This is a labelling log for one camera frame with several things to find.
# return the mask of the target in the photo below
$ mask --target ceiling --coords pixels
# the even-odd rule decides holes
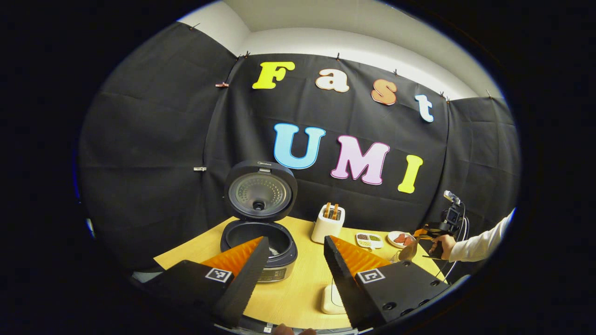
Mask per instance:
[[[482,67],[460,46],[434,28],[375,0],[223,0],[251,32],[311,27],[381,39],[442,66],[479,96],[500,91]]]

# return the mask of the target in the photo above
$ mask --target black fabric curtain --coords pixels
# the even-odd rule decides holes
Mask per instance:
[[[280,61],[295,68],[273,79],[275,88],[254,89],[262,64]],[[317,87],[324,69],[345,73],[349,90]],[[373,99],[379,79],[396,85],[394,104]],[[229,87],[215,87],[221,82]],[[419,111],[419,95],[432,103],[432,122]],[[439,218],[449,205],[442,193],[450,190],[467,205],[472,236],[515,204],[520,153],[503,101],[447,103],[409,79],[333,57],[236,59],[204,33],[175,23],[114,71],[86,117],[80,187],[98,237],[128,268],[155,265],[153,257],[230,216],[222,198],[228,171],[247,159],[276,162],[280,123],[299,128],[290,149],[297,158],[309,148],[306,128],[325,131],[314,163],[293,169],[299,189],[290,216],[313,221],[330,201],[346,209],[345,227],[413,231]],[[331,175],[342,136],[355,138],[361,155],[378,143],[389,146],[381,184],[367,184],[367,170],[358,176],[350,165],[347,178]],[[423,163],[406,193],[398,186],[408,156]]]

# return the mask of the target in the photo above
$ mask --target open rice cooker lid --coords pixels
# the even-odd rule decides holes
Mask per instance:
[[[244,221],[277,221],[294,206],[294,174],[285,166],[257,160],[236,164],[225,183],[224,197],[232,215]]]

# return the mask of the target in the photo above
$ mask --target white wall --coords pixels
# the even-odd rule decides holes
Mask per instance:
[[[320,28],[285,28],[251,32],[238,14],[224,2],[215,2],[179,20],[194,26],[228,48],[233,54],[314,54],[356,61],[393,72],[452,100],[478,97],[460,78],[413,51],[381,39],[357,33]],[[500,92],[491,92],[498,96]]]

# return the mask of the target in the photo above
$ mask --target screw hole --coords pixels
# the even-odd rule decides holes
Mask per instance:
[[[397,304],[395,302],[388,302],[385,305],[383,305],[383,310],[389,311],[390,309],[395,308],[395,306],[397,306]]]
[[[403,311],[399,316],[402,317],[402,316],[406,315],[407,313],[410,313],[413,310],[414,310],[414,308],[408,308],[405,311]]]

